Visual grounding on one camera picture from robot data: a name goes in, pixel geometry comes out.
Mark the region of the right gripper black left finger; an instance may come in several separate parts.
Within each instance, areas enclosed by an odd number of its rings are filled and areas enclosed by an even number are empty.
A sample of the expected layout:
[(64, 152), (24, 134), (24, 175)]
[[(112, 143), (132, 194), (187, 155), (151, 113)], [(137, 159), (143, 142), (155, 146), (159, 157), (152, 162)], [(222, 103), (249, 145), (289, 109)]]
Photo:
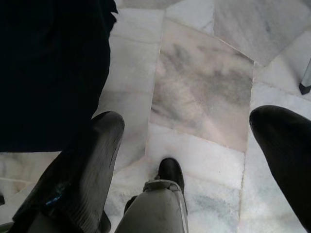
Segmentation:
[(26, 233), (38, 214), (59, 233), (109, 233), (104, 206), (124, 127), (116, 112), (94, 117), (41, 175), (15, 213), (11, 233)]

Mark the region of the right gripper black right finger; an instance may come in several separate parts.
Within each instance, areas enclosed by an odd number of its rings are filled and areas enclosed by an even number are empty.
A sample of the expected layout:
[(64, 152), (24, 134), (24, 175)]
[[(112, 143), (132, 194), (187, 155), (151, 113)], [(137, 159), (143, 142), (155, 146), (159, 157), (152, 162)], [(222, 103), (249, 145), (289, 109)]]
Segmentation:
[(270, 172), (305, 229), (311, 229), (311, 120), (264, 105), (249, 116)]

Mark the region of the dark navy shirt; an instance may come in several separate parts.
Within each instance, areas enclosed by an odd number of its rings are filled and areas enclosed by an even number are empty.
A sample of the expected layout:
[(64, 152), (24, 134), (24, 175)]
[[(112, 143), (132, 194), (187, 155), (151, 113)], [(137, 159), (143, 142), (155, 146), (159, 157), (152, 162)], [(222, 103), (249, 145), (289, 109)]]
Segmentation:
[(0, 152), (60, 151), (110, 67), (114, 0), (0, 0)]

